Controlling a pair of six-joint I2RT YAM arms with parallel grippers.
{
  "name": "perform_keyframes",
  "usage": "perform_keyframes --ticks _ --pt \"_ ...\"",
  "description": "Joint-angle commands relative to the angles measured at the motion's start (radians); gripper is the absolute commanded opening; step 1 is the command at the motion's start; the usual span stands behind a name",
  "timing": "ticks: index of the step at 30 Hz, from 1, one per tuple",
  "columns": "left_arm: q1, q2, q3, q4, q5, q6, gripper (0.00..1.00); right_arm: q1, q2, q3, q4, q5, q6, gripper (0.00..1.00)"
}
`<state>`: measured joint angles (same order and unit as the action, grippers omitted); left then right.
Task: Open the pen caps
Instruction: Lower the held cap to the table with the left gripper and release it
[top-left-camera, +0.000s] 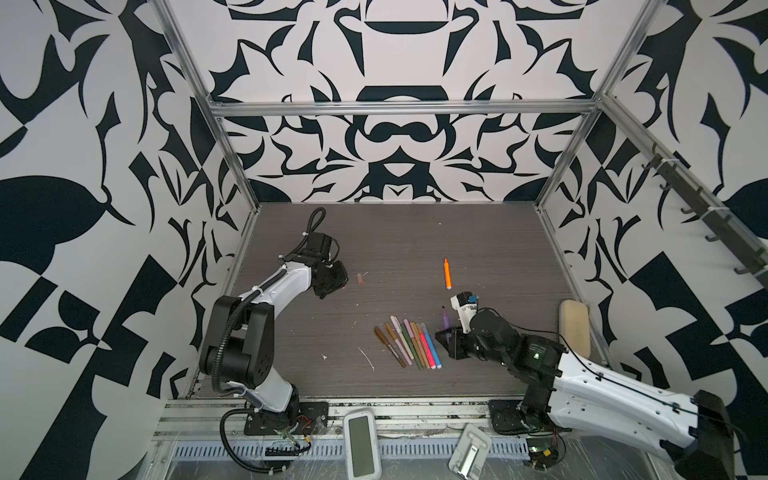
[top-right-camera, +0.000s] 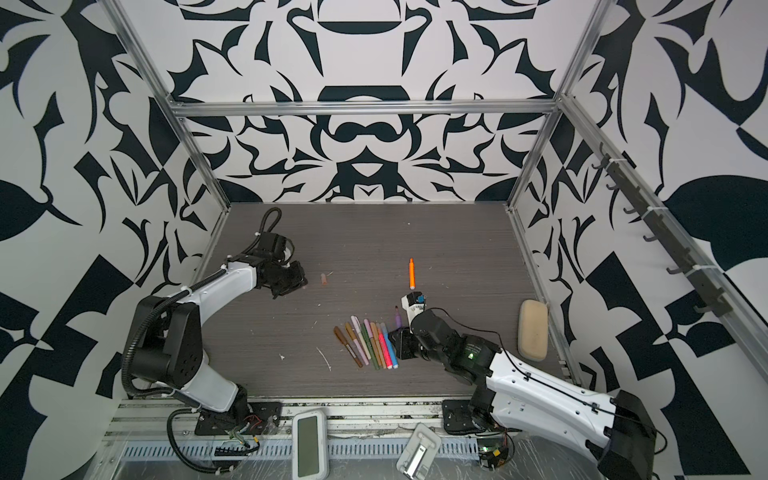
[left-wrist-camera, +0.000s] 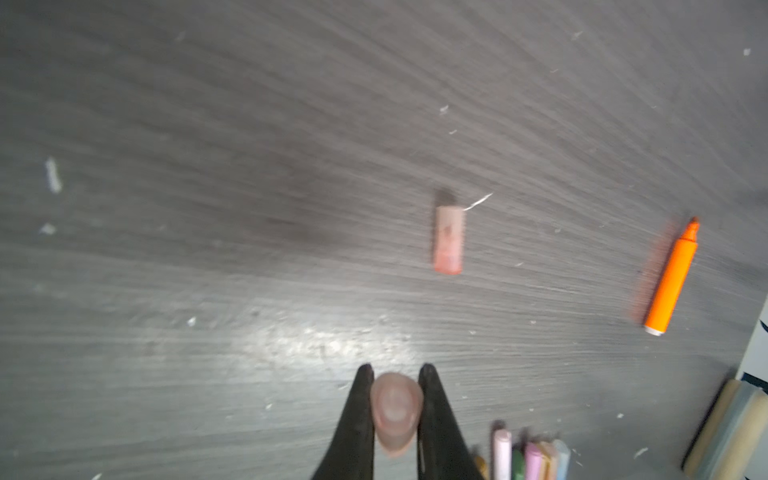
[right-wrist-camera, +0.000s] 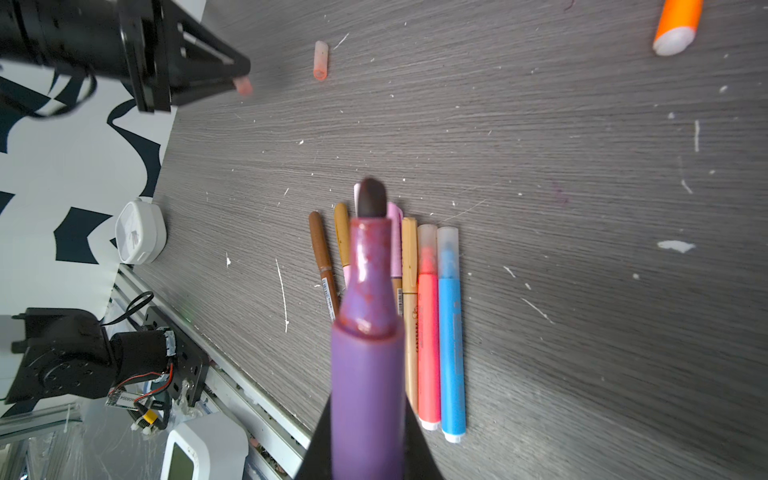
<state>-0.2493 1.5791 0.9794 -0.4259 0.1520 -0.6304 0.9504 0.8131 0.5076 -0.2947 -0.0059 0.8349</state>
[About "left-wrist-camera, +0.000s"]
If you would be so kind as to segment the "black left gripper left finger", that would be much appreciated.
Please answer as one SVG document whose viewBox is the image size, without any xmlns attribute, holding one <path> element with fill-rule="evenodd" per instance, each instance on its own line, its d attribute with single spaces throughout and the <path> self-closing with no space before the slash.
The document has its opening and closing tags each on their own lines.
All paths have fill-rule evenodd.
<svg viewBox="0 0 768 480">
<path fill-rule="evenodd" d="M 370 364 L 358 368 L 333 438 L 312 476 L 314 480 L 373 478 L 375 429 L 370 393 L 374 379 Z"/>
</svg>

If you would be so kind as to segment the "blue highlighter pen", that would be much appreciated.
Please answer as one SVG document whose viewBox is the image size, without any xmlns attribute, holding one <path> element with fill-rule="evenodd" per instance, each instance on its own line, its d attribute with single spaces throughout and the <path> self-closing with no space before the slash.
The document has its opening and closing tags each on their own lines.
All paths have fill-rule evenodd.
<svg viewBox="0 0 768 480">
<path fill-rule="evenodd" d="M 561 439 L 553 440 L 552 446 L 556 452 L 556 456 L 553 458 L 557 463 L 555 479 L 566 480 L 571 458 L 571 449 Z"/>
</svg>

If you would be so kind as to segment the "orange highlighter pen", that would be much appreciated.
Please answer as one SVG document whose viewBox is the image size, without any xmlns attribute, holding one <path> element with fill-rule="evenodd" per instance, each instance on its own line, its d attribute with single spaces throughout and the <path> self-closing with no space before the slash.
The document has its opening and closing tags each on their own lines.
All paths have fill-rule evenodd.
<svg viewBox="0 0 768 480">
<path fill-rule="evenodd" d="M 698 248 L 700 222 L 693 217 L 676 240 L 652 299 L 644 329 L 653 336 L 666 333 Z"/>
</svg>

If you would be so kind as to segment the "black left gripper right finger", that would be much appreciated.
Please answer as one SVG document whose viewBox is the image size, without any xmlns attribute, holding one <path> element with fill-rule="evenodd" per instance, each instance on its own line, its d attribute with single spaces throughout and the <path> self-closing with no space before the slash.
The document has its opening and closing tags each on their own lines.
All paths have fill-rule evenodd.
<svg viewBox="0 0 768 480">
<path fill-rule="evenodd" d="M 433 364 L 421 367 L 418 383 L 424 395 L 417 430 L 418 479 L 482 479 Z"/>
</svg>

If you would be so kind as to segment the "translucent pink pen cap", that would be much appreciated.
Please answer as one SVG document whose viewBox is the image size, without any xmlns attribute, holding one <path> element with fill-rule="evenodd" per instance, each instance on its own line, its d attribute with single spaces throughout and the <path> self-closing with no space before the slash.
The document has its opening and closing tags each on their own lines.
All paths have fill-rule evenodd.
<svg viewBox="0 0 768 480">
<path fill-rule="evenodd" d="M 465 223 L 463 207 L 451 205 L 436 208 L 433 267 L 437 272 L 447 275 L 462 272 Z"/>
</svg>

